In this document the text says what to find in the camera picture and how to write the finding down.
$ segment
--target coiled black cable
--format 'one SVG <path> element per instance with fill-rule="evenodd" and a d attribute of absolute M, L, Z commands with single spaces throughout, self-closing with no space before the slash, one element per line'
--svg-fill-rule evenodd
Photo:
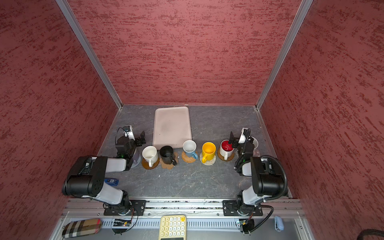
<path fill-rule="evenodd" d="M 364 236 L 368 236 L 368 235 L 375 235 L 375 236 L 379 236 L 379 237 L 384 237 L 384 231 L 380 231 L 380 230 L 376 230 L 376 229 L 365 229 L 365 230 L 360 232 L 357 240 L 363 240 Z"/>

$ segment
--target wooden coaster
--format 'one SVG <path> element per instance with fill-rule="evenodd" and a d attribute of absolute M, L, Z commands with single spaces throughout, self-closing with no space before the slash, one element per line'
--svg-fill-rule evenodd
<path fill-rule="evenodd" d="M 224 160 L 224 157 L 221 156 L 220 154 L 220 148 L 217 150 L 217 156 L 220 158 L 220 160 L 223 160 L 224 162 L 229 162 L 233 159 L 233 157 L 235 156 L 235 151 L 233 151 L 232 155 L 229 156 L 226 160 Z"/>
<path fill-rule="evenodd" d="M 149 163 L 143 158 L 143 160 L 141 160 L 141 165 L 143 166 L 143 168 L 147 170 L 151 170 L 157 167 L 159 162 L 160 162 L 160 157 L 157 158 L 157 161 L 152 165 L 152 167 L 149 167 Z"/>
<path fill-rule="evenodd" d="M 187 163 L 193 163 L 194 161 L 196 161 L 196 159 L 194 157 L 187 157 L 187 155 L 185 154 L 184 151 L 181 154 L 181 159 L 183 159 L 183 161 L 187 162 Z"/>
<path fill-rule="evenodd" d="M 175 160 L 176 160 L 176 162 L 179 163 L 179 160 L 177 159 L 177 157 L 178 157 L 179 155 L 177 154 L 177 152 L 174 152 L 174 155 L 175 155 Z M 165 163 L 163 162 L 163 159 L 161 159 L 161 157 L 160 157 L 160 163 L 161 163 L 161 167 L 164 168 L 164 169 L 171 170 L 171 169 L 174 167 L 173 164 L 165 164 Z"/>

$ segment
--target black mug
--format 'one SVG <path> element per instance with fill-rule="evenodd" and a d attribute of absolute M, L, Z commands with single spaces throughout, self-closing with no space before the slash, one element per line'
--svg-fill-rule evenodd
<path fill-rule="evenodd" d="M 173 166 L 177 165 L 174 158 L 174 151 L 171 146 L 164 146 L 160 148 L 160 156 L 165 164 L 173 164 Z"/>

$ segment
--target yellow mug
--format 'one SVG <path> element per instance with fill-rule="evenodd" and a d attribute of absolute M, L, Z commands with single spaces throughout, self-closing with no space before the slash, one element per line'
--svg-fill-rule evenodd
<path fill-rule="evenodd" d="M 211 142 L 206 142 L 203 145 L 203 159 L 201 161 L 203 163 L 210 161 L 214 158 L 216 153 L 216 146 Z"/>

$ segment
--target red and white mug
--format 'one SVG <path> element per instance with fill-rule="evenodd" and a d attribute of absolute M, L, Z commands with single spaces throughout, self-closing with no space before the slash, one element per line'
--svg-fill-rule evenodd
<path fill-rule="evenodd" d="M 232 144 L 228 143 L 229 140 L 226 139 L 220 143 L 220 155 L 224 157 L 224 160 L 228 160 L 228 157 L 230 157 L 233 153 L 233 147 Z"/>

